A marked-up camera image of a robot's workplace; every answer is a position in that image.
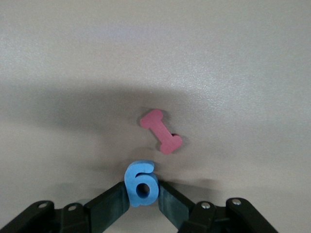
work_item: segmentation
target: glossy textured surface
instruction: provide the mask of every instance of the glossy textured surface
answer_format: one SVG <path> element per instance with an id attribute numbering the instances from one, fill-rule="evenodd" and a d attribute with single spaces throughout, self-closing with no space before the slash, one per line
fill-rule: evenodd
<path id="1" fill-rule="evenodd" d="M 38 200 L 94 198 L 148 159 L 194 201 L 243 197 L 278 231 L 309 232 L 310 12 L 309 0 L 2 0 L 0 225 Z M 139 126 L 154 108 L 183 136 L 178 153 Z M 163 230 L 176 232 L 153 205 L 111 228 Z"/>

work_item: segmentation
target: pink toy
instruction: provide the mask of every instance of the pink toy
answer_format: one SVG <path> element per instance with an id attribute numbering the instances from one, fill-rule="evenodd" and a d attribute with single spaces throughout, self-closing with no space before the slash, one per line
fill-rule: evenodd
<path id="1" fill-rule="evenodd" d="M 141 127 L 151 129 L 161 142 L 160 151 L 170 154 L 183 144 L 183 140 L 177 134 L 171 134 L 161 121 L 161 110 L 154 109 L 140 120 Z"/>

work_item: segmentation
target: blue toy number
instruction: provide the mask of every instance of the blue toy number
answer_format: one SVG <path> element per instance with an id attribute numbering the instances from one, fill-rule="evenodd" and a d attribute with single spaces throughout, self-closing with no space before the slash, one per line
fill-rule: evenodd
<path id="1" fill-rule="evenodd" d="M 134 207 L 150 205 L 159 195 L 159 186 L 154 171 L 155 164 L 150 160 L 138 160 L 128 166 L 124 182 L 130 203 Z M 144 192 L 139 187 L 147 185 L 149 191 Z"/>

